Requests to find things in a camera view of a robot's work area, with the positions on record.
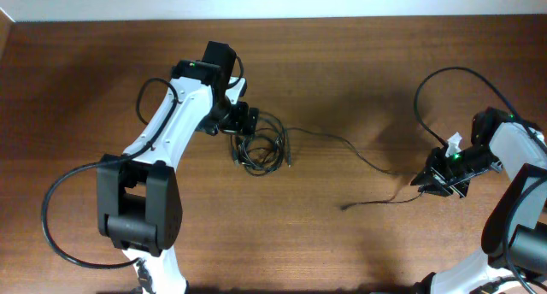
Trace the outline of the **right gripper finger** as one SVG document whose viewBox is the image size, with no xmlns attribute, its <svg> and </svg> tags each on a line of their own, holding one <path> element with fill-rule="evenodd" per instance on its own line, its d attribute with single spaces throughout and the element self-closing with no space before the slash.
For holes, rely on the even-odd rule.
<svg viewBox="0 0 547 294">
<path fill-rule="evenodd" d="M 445 188 L 442 185 L 430 184 L 426 186 L 426 192 L 434 196 L 448 197 L 453 194 L 453 191 Z"/>
<path fill-rule="evenodd" d="M 433 180 L 432 169 L 425 166 L 410 182 L 411 185 L 423 186 L 431 185 Z"/>
</svg>

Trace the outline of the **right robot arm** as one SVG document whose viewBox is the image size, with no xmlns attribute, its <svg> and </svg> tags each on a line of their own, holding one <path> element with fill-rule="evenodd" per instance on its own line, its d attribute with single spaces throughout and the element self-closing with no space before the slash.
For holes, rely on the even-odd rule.
<svg viewBox="0 0 547 294">
<path fill-rule="evenodd" d="M 473 118 L 471 145 L 435 148 L 413 178 L 420 194 L 465 197 L 471 179 L 504 171 L 510 184 L 485 223 L 481 246 L 441 273 L 413 285 L 414 293 L 503 293 L 546 284 L 546 153 L 538 126 L 500 109 Z"/>
</svg>

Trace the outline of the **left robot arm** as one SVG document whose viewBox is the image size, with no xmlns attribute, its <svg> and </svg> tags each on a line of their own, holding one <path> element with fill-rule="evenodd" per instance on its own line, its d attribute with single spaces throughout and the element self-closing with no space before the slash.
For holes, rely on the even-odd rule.
<svg viewBox="0 0 547 294">
<path fill-rule="evenodd" d="M 237 53 L 210 41 L 203 57 L 172 69 L 168 92 L 138 138 L 97 168 L 97 227 L 130 259 L 144 293 L 186 293 L 174 243 L 182 223 L 176 170 L 194 132 L 254 134 L 258 111 L 241 101 Z"/>
</svg>

